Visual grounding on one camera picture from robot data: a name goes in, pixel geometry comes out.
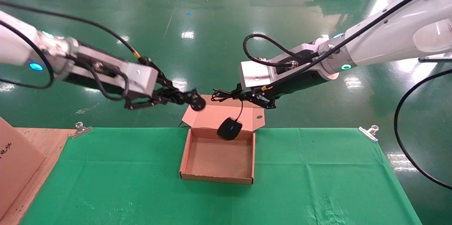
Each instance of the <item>green tablecloth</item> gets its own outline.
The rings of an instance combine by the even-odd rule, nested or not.
[[[70,138],[21,224],[420,224],[357,129],[258,130],[252,186],[181,180],[186,135],[95,128]]]

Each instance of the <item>green indicator light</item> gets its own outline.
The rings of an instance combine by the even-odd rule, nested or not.
[[[345,71],[345,70],[350,69],[351,67],[352,66],[350,64],[344,64],[344,65],[341,66],[341,69]]]
[[[49,38],[51,38],[51,39],[53,39],[53,38],[55,38],[53,35],[51,35],[50,33],[46,33],[46,32],[44,32],[44,31],[41,31],[44,35],[46,35],[47,37],[49,37]]]

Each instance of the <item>green epoxy floor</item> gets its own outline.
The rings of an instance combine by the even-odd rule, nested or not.
[[[243,38],[265,33],[288,48],[321,35],[334,35],[383,9],[393,0],[6,0],[84,17],[123,35],[149,56],[181,89],[232,90],[239,82],[238,64],[246,60]],[[55,36],[72,36],[114,55],[134,60],[108,34],[69,20],[2,10]],[[250,42],[259,57],[281,52],[263,40]],[[452,191],[429,182],[400,152],[392,130],[402,95],[443,64],[416,59],[358,67],[339,79],[278,100],[266,111],[266,127],[369,127],[378,125],[379,144],[424,224],[452,220]],[[0,77],[43,83],[44,73],[1,65]],[[432,175],[452,183],[452,77],[426,84],[412,95],[400,114],[401,137],[413,157]],[[37,91],[0,84],[0,116],[16,127],[176,127],[186,106],[157,106],[128,111],[98,91],[58,82]]]

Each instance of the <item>open cardboard box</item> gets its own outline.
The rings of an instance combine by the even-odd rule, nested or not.
[[[235,140],[223,140],[216,131],[228,117],[240,113],[241,101],[228,99],[211,101],[202,95],[206,107],[194,111],[190,106],[182,118],[192,128],[185,143],[179,174],[185,180],[205,180],[219,183],[253,184],[255,165],[255,130],[265,125],[263,108],[243,102],[239,122],[242,131]]]

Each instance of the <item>metal clip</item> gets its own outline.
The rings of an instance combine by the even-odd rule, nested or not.
[[[72,138],[80,137],[81,135],[87,133],[88,131],[91,131],[93,128],[92,127],[85,128],[83,122],[77,122],[76,129],[77,129],[76,132],[71,135]]]
[[[372,125],[372,127],[368,130],[365,130],[363,127],[358,128],[358,130],[360,132],[362,132],[364,135],[366,135],[366,137],[368,137],[373,142],[378,141],[378,139],[376,139],[376,137],[375,137],[375,134],[379,129],[380,128],[378,128],[378,126],[376,126],[376,125]]]

